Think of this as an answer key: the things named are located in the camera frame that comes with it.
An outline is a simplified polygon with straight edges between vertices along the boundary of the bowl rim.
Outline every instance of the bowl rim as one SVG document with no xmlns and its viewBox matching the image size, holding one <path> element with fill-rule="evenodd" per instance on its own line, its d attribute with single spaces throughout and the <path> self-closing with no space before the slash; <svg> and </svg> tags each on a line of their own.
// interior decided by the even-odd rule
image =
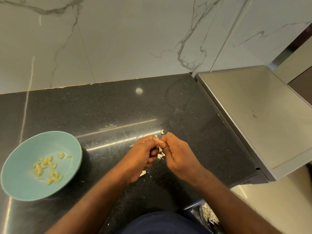
<svg viewBox="0 0 312 234">
<path fill-rule="evenodd" d="M 78 165 L 76 171 L 72 174 L 72 177 L 71 177 L 64 185 L 62 185 L 62 186 L 61 186 L 59 189 L 57 189 L 55 192 L 53 192 L 53 193 L 51 193 L 51 194 L 49 194 L 49 195 L 47 195 L 47 196 L 44 196 L 44 197 L 41 197 L 41 198 L 36 198 L 36 199 L 19 199 L 19 198 L 16 198 L 16 197 L 12 196 L 11 194 L 9 194 L 9 193 L 6 191 L 6 189 L 4 188 L 4 186 L 3 186 L 3 184 L 2 184 L 2 173 L 3 173 L 3 168 L 4 168 L 4 166 L 6 165 L 6 162 L 8 161 L 9 157 L 14 153 L 15 150 L 17 150 L 18 147 L 20 147 L 23 143 L 26 143 L 26 142 L 27 142 L 28 140 L 30 140 L 31 138 L 40 136 L 41 134 L 51 133 L 51 132 L 61 132 L 61 133 L 65 133 L 65 134 L 70 135 L 71 137 L 73 137 L 73 138 L 76 140 L 77 144 L 78 144 L 79 147 L 80 147 L 80 161 L 79 161 L 79 165 Z M 55 194 L 56 192 L 58 192 L 59 190 L 61 190 L 64 186 L 66 186 L 66 185 L 74 178 L 74 176 L 77 174 L 77 172 L 78 172 L 78 170 L 79 170 L 79 168 L 80 168 L 81 162 L 82 162 L 82 148 L 81 148 L 81 145 L 80 145 L 80 143 L 79 143 L 79 141 L 77 140 L 76 137 L 74 137 L 72 134 L 69 134 L 69 133 L 67 133 L 67 132 L 65 132 L 65 131 L 60 131 L 60 130 L 52 130 L 52 131 L 42 132 L 42 133 L 36 134 L 36 135 L 34 135 L 34 136 L 28 138 L 27 140 L 23 141 L 22 143 L 20 143 L 20 144 L 10 153 L 10 155 L 7 157 L 7 159 L 5 160 L 5 162 L 4 162 L 3 166 L 2 166 L 1 173 L 0 173 L 1 187 L 2 187 L 2 189 L 4 190 L 4 192 L 5 192 L 10 198 L 13 198 L 13 199 L 15 199 L 15 200 L 19 200 L 19 201 L 35 201 L 35 200 L 41 200 L 41 199 L 47 198 L 47 197 L 49 197 L 49 196 Z"/>
</svg>

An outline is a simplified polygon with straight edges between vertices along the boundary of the person's right hand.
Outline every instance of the person's right hand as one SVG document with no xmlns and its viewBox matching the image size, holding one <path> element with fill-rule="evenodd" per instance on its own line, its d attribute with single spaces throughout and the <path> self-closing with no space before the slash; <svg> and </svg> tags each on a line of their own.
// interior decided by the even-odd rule
<svg viewBox="0 0 312 234">
<path fill-rule="evenodd" d="M 194 185 L 205 168 L 199 163 L 189 145 L 172 133 L 164 135 L 159 145 L 166 155 L 168 168 L 180 179 Z"/>
</svg>

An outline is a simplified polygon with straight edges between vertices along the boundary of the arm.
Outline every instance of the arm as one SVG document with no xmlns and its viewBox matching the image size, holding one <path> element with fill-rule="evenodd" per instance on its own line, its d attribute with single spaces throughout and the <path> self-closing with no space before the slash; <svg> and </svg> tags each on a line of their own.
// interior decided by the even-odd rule
<svg viewBox="0 0 312 234">
<path fill-rule="evenodd" d="M 143 169 L 150 168 L 156 161 L 159 150 L 152 149 L 158 145 L 158 138 L 153 138 L 138 140 L 125 157 L 46 234 L 97 233 L 126 186 L 137 181 Z"/>
<path fill-rule="evenodd" d="M 168 168 L 201 193 L 227 233 L 280 234 L 206 170 L 186 142 L 168 133 L 159 145 L 166 154 Z"/>
</svg>

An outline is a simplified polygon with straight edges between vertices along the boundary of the granite countertop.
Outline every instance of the granite countertop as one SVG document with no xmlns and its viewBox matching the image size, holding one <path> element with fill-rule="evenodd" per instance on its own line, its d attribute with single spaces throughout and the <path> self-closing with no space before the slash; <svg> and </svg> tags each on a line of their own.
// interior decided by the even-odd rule
<svg viewBox="0 0 312 234">
<path fill-rule="evenodd" d="M 20 139 L 51 130 L 77 137 L 83 161 L 66 187 L 43 200 L 11 200 L 1 191 L 2 230 L 7 233 L 45 232 L 122 159 L 137 136 L 160 136 L 162 129 L 186 141 L 200 163 L 229 188 L 255 175 L 251 162 L 189 74 L 30 91 L 24 114 L 26 94 L 0 95 L 1 164 Z M 147 212 L 177 211 L 201 200 L 171 173 L 166 160 L 158 160 L 126 188 L 100 233 L 115 232 Z"/>
</svg>

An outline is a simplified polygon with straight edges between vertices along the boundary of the bowl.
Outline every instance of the bowl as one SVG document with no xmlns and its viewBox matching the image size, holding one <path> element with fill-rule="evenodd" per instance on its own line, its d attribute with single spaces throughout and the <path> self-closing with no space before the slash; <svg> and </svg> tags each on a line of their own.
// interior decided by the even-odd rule
<svg viewBox="0 0 312 234">
<path fill-rule="evenodd" d="M 59 153 L 65 156 L 60 159 Z M 39 180 L 34 174 L 34 164 L 40 158 L 52 156 L 52 169 L 43 169 Z M 63 188 L 77 173 L 82 161 L 82 149 L 78 140 L 63 131 L 49 131 L 35 135 L 21 143 L 5 161 L 1 171 L 1 185 L 5 193 L 21 201 L 34 201 L 48 197 Z M 57 171 L 59 182 L 47 185 L 49 171 Z"/>
</svg>

